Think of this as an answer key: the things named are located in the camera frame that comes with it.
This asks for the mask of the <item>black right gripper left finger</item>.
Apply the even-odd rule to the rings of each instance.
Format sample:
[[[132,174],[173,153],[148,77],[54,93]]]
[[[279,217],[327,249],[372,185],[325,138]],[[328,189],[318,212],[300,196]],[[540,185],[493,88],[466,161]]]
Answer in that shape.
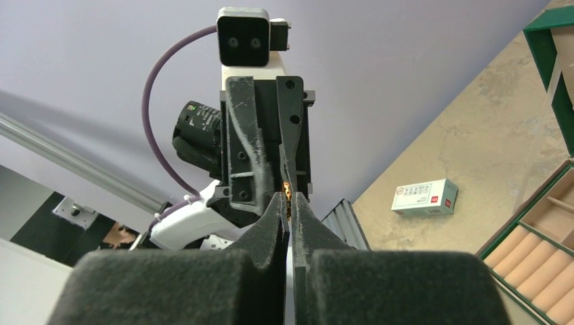
[[[287,200],[220,251],[96,251],[74,267],[50,324],[283,324]]]

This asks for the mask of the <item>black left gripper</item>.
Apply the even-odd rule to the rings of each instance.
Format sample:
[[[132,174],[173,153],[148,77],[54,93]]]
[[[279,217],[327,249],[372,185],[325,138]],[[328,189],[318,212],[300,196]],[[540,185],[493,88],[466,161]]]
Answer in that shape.
[[[229,77],[220,109],[190,101],[177,119],[172,145],[184,162],[208,172],[216,193],[208,208],[234,225],[265,212],[272,192],[309,199],[311,159],[308,109],[315,102],[297,76],[270,80]]]

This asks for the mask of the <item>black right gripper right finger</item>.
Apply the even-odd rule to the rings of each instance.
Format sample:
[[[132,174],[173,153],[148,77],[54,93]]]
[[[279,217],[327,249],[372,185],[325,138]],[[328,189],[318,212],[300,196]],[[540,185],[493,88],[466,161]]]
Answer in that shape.
[[[290,199],[297,324],[509,324],[486,265],[455,251],[363,251]]]

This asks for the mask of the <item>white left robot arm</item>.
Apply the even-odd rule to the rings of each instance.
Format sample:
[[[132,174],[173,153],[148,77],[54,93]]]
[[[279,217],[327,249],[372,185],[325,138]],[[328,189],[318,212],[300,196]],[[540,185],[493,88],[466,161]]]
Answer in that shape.
[[[151,242],[179,250],[215,232],[254,224],[277,192],[310,195],[308,109],[314,102],[299,76],[231,77],[219,108],[188,102],[172,145],[212,182],[197,198],[188,196],[158,214]]]

